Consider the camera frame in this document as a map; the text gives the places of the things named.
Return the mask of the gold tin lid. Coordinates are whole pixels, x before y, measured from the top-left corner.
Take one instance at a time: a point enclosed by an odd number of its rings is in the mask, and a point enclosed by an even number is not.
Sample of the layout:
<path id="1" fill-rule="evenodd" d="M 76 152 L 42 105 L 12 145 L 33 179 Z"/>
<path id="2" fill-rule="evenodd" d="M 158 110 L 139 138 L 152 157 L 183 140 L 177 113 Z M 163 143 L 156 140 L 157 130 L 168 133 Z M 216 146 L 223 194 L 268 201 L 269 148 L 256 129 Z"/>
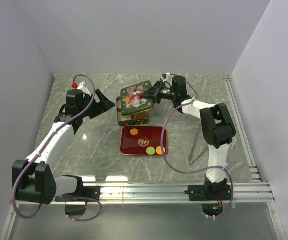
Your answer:
<path id="1" fill-rule="evenodd" d="M 120 90 L 121 115 L 125 117 L 151 109 L 154 106 L 153 100 L 140 96 L 151 87 L 151 82 L 147 80 L 122 88 Z"/>

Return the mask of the green cookie tin box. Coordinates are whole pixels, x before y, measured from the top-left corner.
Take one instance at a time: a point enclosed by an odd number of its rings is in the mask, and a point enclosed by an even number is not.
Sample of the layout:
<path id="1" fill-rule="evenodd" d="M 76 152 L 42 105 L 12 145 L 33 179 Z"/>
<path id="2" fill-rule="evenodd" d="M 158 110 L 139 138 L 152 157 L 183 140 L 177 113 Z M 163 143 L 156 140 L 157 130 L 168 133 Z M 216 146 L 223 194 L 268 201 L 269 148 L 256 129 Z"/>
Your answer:
<path id="1" fill-rule="evenodd" d="M 149 123 L 149 111 L 142 111 L 128 116 L 121 115 L 121 98 L 116 98 L 117 122 L 120 127 L 146 125 Z"/>

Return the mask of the brown round cookie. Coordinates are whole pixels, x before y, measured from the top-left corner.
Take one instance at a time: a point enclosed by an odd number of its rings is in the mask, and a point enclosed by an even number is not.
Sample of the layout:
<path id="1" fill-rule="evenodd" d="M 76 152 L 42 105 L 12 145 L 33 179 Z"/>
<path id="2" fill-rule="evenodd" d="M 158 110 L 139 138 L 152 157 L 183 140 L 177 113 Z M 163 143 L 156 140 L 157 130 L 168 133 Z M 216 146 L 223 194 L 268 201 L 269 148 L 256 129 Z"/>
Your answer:
<path id="1" fill-rule="evenodd" d="M 131 129 L 131 130 L 130 130 L 130 134 L 131 134 L 132 136 L 138 135 L 138 129 L 136 129 L 136 128 L 135 128 L 135 129 L 134 129 L 134 128 Z"/>

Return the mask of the metal tweezers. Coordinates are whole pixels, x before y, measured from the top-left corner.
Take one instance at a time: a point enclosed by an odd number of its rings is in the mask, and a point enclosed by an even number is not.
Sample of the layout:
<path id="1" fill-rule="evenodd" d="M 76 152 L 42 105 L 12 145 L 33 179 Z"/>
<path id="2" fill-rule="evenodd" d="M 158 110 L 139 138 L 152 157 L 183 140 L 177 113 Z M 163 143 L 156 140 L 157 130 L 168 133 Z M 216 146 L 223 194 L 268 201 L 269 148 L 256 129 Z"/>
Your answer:
<path id="1" fill-rule="evenodd" d="M 188 157 L 188 165 L 193 165 L 208 149 L 207 143 L 204 141 L 201 125 L 197 129 L 192 149 Z"/>

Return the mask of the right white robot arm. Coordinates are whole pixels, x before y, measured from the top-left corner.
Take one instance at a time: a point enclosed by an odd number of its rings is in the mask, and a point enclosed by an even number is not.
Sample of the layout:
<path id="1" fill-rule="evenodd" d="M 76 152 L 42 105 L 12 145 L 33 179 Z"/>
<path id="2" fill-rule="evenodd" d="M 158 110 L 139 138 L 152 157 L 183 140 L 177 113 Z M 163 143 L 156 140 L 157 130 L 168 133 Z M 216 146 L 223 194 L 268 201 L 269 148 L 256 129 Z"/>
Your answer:
<path id="1" fill-rule="evenodd" d="M 159 104 L 161 100 L 170 100 L 175 111 L 200 120 L 203 138 L 208 145 L 206 168 L 184 172 L 175 169 L 166 156 L 162 156 L 165 163 L 178 173 L 188 175 L 205 171 L 204 195 L 214 200 L 221 194 L 221 188 L 227 184 L 227 178 L 230 177 L 226 170 L 226 161 L 236 129 L 224 103 L 207 104 L 199 101 L 197 97 L 188 95 L 188 86 L 192 87 L 183 76 L 166 73 L 140 97 L 152 99 L 155 104 Z"/>

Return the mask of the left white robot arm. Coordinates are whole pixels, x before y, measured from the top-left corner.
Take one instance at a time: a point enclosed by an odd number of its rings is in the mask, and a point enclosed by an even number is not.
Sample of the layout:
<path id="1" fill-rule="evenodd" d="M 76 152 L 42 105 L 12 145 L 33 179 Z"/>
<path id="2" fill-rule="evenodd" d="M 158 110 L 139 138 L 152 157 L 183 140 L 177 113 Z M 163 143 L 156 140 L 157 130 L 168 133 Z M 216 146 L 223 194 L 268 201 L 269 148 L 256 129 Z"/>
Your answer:
<path id="1" fill-rule="evenodd" d="M 81 200 L 84 196 L 82 179 L 71 175 L 55 178 L 52 168 L 65 145 L 76 135 L 84 118 L 93 119 L 114 106 L 99 89 L 90 93 L 84 83 L 69 90 L 66 103 L 60 108 L 45 139 L 25 160 L 14 162 L 13 199 L 48 205 L 55 197 L 67 194 L 73 201 Z"/>

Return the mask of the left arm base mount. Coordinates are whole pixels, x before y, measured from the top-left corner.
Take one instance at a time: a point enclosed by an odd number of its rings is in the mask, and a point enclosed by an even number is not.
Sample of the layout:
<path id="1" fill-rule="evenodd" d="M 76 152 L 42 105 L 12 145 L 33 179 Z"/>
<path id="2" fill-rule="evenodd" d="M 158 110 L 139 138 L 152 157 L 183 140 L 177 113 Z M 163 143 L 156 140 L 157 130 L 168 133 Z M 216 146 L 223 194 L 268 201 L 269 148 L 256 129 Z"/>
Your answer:
<path id="1" fill-rule="evenodd" d="M 100 186 L 83 186 L 75 193 L 67 193 L 66 195 L 57 196 L 54 201 L 56 202 L 84 202 L 84 198 L 99 200 L 101 192 Z"/>

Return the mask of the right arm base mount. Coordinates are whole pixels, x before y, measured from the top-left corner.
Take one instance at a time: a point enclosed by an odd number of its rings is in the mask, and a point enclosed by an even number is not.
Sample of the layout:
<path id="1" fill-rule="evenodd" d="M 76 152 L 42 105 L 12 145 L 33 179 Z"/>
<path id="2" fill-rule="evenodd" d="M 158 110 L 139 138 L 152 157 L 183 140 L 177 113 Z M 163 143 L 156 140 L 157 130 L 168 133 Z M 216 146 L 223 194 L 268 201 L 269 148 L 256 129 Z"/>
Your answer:
<path id="1" fill-rule="evenodd" d="M 214 186 L 211 185 L 189 185 L 184 194 L 189 196 L 191 202 L 204 202 L 204 201 L 229 201 L 231 199 L 231 188 L 229 185 Z"/>

